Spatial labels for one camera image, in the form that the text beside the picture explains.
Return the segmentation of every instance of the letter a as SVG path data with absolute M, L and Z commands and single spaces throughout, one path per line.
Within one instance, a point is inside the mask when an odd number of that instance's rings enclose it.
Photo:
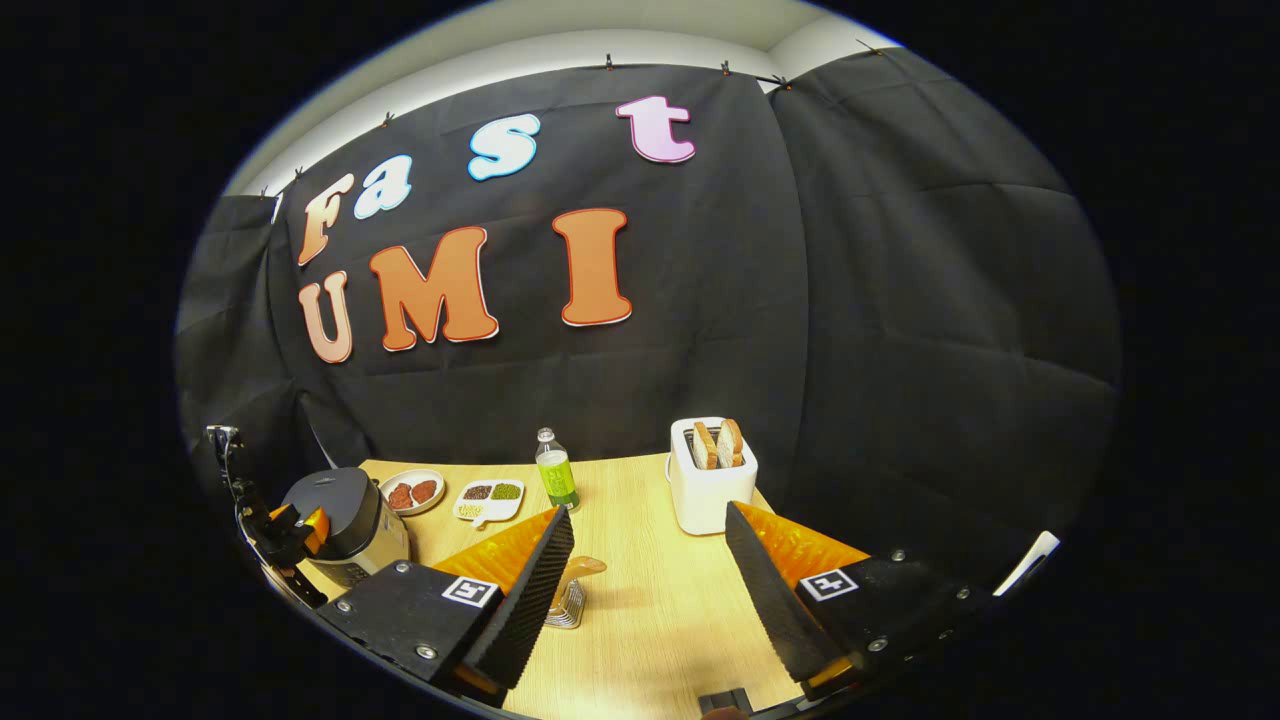
M 365 176 L 365 192 L 356 199 L 355 215 L 364 220 L 379 210 L 390 210 L 408 197 L 413 186 L 408 183 L 408 168 L 413 159 L 397 155 L 378 165 Z

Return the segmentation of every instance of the green bottle label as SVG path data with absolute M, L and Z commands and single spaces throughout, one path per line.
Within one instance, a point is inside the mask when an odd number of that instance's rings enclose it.
M 543 475 L 543 486 L 552 502 L 561 503 L 570 496 L 576 496 L 573 470 L 568 465 L 568 454 L 553 450 L 538 457 L 538 471 Z

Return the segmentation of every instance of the pink letter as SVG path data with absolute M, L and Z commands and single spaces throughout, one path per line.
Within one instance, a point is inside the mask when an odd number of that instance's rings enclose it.
M 346 286 L 347 273 L 343 270 L 324 279 L 324 288 L 329 291 L 329 301 L 333 302 L 333 322 L 338 327 L 337 340 L 325 337 L 324 325 L 320 323 L 320 286 L 311 283 L 298 291 L 302 316 L 307 320 L 307 334 L 311 336 L 311 348 L 325 363 L 337 364 L 351 357 L 351 316 L 347 315 L 347 297 L 342 290 Z
M 689 110 L 668 108 L 666 97 L 641 97 L 618 105 L 614 114 L 631 118 L 631 145 L 640 156 L 654 163 L 684 163 L 694 156 L 692 142 L 676 142 L 671 137 L 671 120 L 687 123 Z

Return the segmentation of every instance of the letter s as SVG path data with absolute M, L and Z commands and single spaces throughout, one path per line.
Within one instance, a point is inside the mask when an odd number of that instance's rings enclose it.
M 471 151 L 479 155 L 467 163 L 467 173 L 476 181 L 518 173 L 534 159 L 541 123 L 530 114 L 502 118 L 485 124 L 471 136 Z

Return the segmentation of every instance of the red food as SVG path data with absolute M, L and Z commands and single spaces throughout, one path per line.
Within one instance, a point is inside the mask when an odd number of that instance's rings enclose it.
M 416 486 L 413 486 L 413 492 L 411 495 L 413 496 L 413 500 L 419 502 L 426 502 L 428 500 L 431 500 L 431 497 L 435 495 L 435 480 L 426 480 L 422 483 L 417 483 Z
M 392 510 L 408 510 L 413 507 L 413 498 L 408 496 L 408 486 L 403 483 L 396 486 L 396 489 L 387 496 L 387 503 L 392 506 Z

